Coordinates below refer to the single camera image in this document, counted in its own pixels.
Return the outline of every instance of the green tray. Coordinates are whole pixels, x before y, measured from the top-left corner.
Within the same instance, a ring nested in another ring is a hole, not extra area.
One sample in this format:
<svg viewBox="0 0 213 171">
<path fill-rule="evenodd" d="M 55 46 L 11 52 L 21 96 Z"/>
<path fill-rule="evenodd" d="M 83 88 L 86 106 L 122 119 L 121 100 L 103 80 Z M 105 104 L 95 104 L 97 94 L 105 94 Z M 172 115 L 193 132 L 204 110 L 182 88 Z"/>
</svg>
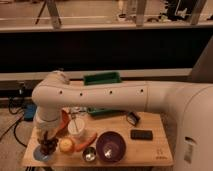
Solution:
<svg viewBox="0 0 213 171">
<path fill-rule="evenodd" d="M 122 82 L 118 72 L 99 73 L 84 76 L 84 85 L 111 84 Z"/>
<path fill-rule="evenodd" d="M 106 72 L 93 75 L 84 76 L 84 85 L 97 85 L 97 84 L 112 84 L 121 83 L 122 80 L 118 72 Z M 107 113 L 115 113 L 117 110 L 103 109 L 103 108 L 87 108 L 87 112 L 91 116 L 97 116 Z"/>
</svg>

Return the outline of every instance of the grapes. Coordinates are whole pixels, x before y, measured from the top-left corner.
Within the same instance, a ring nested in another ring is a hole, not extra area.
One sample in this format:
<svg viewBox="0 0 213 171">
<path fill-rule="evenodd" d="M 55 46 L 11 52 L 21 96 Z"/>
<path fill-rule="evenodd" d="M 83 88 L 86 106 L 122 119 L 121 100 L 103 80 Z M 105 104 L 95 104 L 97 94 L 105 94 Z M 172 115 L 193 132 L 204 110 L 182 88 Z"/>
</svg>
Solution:
<svg viewBox="0 0 213 171">
<path fill-rule="evenodd" d="M 44 155 L 51 155 L 55 152 L 58 139 L 53 137 L 52 139 L 47 139 L 48 132 L 44 134 L 44 139 L 38 139 L 39 144 L 41 144 L 40 152 Z"/>
</svg>

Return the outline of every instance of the cable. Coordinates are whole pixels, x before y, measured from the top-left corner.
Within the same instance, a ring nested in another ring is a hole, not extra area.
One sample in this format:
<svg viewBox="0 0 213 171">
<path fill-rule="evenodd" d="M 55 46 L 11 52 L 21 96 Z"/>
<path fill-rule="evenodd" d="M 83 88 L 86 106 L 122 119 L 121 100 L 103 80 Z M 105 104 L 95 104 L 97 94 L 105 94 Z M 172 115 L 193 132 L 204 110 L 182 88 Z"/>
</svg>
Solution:
<svg viewBox="0 0 213 171">
<path fill-rule="evenodd" d="M 21 145 L 24 146 L 24 147 L 27 147 L 27 145 L 24 144 L 23 142 L 21 142 L 21 141 L 19 140 L 19 138 L 17 137 L 17 135 L 16 135 L 16 129 L 17 129 L 18 125 L 21 123 L 21 121 L 23 121 L 23 120 L 20 119 L 18 122 L 16 122 L 15 127 L 14 127 L 14 129 L 13 129 L 13 135 L 14 135 L 16 141 L 17 141 L 19 144 L 21 144 Z"/>
<path fill-rule="evenodd" d="M 23 105 L 24 101 L 25 101 L 24 96 L 21 97 L 21 100 L 20 100 L 19 103 L 17 103 L 14 100 L 14 97 L 10 97 L 9 98 L 9 104 L 8 104 L 8 110 L 9 110 L 10 114 L 12 114 L 12 115 L 18 114 L 22 110 L 22 108 L 24 107 L 24 105 Z M 12 108 L 17 107 L 17 106 L 19 106 L 19 108 L 16 111 L 13 111 Z"/>
<path fill-rule="evenodd" d="M 22 115 L 18 120 L 16 120 L 12 125 L 9 126 L 9 128 L 0 136 L 0 141 L 3 139 L 3 137 L 9 132 L 9 130 L 15 125 L 17 124 L 17 122 L 19 122 L 24 115 Z"/>
</svg>

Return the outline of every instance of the dark wall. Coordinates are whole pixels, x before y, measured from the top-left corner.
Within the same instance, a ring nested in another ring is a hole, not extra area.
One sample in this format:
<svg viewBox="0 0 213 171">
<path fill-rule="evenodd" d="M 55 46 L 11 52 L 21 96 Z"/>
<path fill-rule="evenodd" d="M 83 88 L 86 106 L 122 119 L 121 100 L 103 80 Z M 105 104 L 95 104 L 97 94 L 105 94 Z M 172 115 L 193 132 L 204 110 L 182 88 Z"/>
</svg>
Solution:
<svg viewBox="0 0 213 171">
<path fill-rule="evenodd" d="M 0 72 L 193 67 L 212 28 L 0 34 Z"/>
</svg>

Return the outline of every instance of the small cup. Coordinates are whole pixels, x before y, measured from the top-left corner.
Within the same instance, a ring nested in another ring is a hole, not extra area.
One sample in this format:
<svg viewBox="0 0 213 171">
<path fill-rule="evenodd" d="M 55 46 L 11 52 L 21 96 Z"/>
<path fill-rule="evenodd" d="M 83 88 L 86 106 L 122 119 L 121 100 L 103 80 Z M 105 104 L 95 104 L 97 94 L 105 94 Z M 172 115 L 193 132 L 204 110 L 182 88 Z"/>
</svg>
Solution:
<svg viewBox="0 0 213 171">
<path fill-rule="evenodd" d="M 92 162 L 96 159 L 96 150 L 94 147 L 87 147 L 82 154 L 84 161 Z"/>
<path fill-rule="evenodd" d="M 68 125 L 68 131 L 74 138 L 80 138 L 84 134 L 85 131 L 85 122 L 83 119 L 76 117 L 75 119 L 71 119 Z"/>
</svg>

